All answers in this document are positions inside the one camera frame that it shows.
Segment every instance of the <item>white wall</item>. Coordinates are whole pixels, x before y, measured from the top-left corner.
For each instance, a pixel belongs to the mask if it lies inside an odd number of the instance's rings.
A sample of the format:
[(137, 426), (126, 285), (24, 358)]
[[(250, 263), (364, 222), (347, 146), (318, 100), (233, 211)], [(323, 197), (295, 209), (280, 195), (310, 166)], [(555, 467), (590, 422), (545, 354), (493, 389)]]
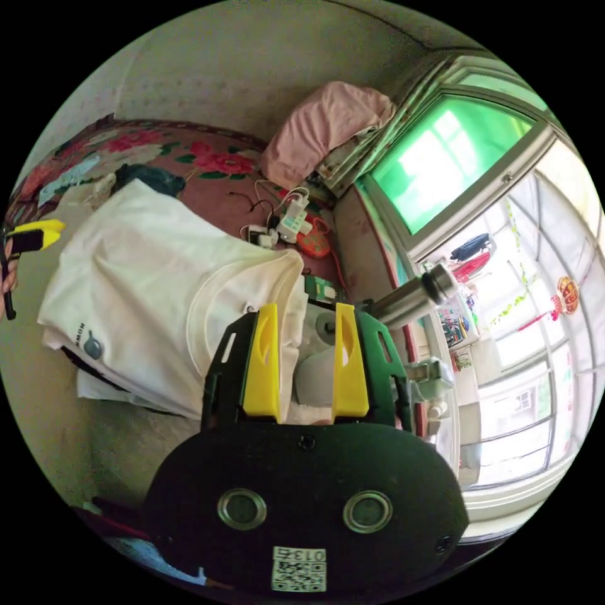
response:
[(269, 140), (321, 84), (342, 79), (392, 95), (397, 76), (427, 48), (451, 46), (480, 47), (443, 23), (382, 0), (213, 4), (138, 38), (88, 77), (44, 129), (17, 183), (110, 113), (203, 122)]
[(393, 2), (383, 2), (383, 0), (335, 1), (339, 4), (346, 4), (347, 6), (363, 10), (391, 23), (403, 32), (409, 33), (415, 40), (418, 40), (429, 49), (448, 47), (483, 48), (478, 42), (475, 42), (472, 38), (449, 25)]
[(115, 111), (126, 74), (147, 35), (117, 52), (74, 90), (42, 131), (21, 169), (15, 186), (53, 149), (74, 137), (86, 126)]
[(269, 140), (318, 86), (339, 79), (380, 89), (424, 53), (397, 29), (323, 0), (213, 4), (152, 32), (116, 117), (189, 120)]

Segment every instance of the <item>robot device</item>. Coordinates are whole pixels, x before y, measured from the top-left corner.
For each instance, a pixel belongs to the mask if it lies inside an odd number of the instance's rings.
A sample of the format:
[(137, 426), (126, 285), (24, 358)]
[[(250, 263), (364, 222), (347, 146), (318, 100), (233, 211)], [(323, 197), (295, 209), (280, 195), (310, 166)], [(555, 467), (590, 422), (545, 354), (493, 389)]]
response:
[(282, 423), (274, 305), (226, 330), (201, 430), (166, 458), (142, 508), (170, 565), (257, 599), (325, 601), (427, 578), (456, 547), (460, 487), (412, 432), (388, 329), (335, 308), (333, 425)]

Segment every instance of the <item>qr code label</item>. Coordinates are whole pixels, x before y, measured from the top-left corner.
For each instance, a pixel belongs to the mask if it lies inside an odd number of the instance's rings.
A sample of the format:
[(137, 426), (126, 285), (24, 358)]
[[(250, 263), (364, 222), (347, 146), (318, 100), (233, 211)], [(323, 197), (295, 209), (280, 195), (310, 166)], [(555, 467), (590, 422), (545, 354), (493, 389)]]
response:
[(325, 548), (274, 546), (271, 588), (284, 592), (326, 591)]

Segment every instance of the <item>hand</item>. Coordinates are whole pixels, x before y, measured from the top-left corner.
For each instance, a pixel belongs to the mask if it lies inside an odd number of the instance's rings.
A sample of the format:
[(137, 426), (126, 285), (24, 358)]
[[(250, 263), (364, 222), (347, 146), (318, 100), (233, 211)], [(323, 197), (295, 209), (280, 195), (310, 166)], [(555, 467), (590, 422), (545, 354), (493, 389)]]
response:
[[(6, 258), (11, 256), (13, 251), (13, 240), (9, 239), (6, 247), (4, 248), (4, 255)], [(12, 292), (18, 285), (17, 281), (17, 264), (18, 261), (11, 260), (8, 263), (8, 276), (2, 282), (2, 294), (6, 294), (7, 292)], [(4, 317), (4, 296), (0, 298), (0, 320)]]

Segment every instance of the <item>screw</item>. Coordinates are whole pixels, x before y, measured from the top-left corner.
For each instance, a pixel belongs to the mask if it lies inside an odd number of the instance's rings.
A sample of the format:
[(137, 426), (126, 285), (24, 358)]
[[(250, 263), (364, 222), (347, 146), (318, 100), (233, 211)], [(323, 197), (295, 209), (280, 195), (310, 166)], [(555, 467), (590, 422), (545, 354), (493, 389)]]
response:
[(437, 540), (437, 544), (435, 545), (435, 552), (438, 555), (442, 555), (452, 543), (452, 538), (450, 536), (443, 536), (443, 538)]
[(315, 447), (315, 437), (311, 437), (310, 435), (300, 436), (298, 447), (300, 447), (303, 452), (311, 451)]

